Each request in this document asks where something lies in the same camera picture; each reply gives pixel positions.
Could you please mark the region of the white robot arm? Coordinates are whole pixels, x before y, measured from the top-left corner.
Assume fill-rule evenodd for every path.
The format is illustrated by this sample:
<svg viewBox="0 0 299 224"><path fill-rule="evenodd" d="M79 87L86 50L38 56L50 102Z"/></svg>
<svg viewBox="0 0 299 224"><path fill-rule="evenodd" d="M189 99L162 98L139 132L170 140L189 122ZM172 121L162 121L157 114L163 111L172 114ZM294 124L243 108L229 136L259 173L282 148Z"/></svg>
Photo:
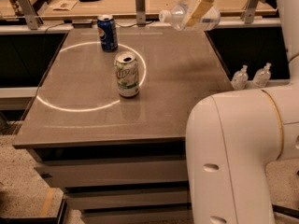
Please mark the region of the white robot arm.
<svg viewBox="0 0 299 224"><path fill-rule="evenodd" d="M289 84L214 94L189 115L185 142L194 224L276 224L265 166L298 156L298 8L299 0L278 0Z"/></svg>

